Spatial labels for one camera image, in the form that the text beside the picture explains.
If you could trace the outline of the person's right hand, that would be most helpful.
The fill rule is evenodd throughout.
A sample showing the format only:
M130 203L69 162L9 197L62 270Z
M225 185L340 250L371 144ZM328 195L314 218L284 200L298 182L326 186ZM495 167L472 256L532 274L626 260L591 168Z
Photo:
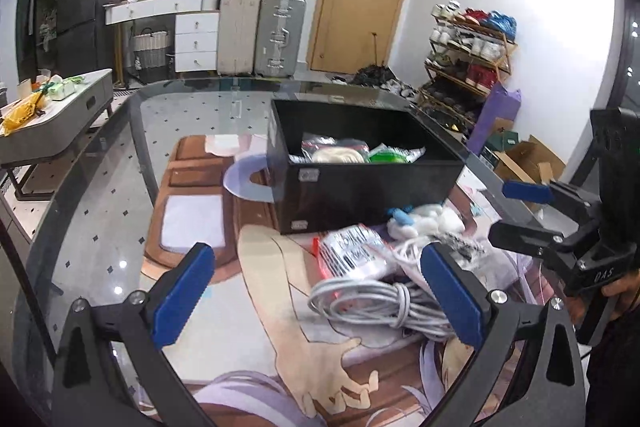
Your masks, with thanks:
M603 286L601 293L606 298L614 298L616 306L612 312L611 319L615 320L628 310L638 306L639 299L639 272L629 272L617 281ZM582 321L586 313L586 305L579 297L566 298L566 307L572 322L577 325Z

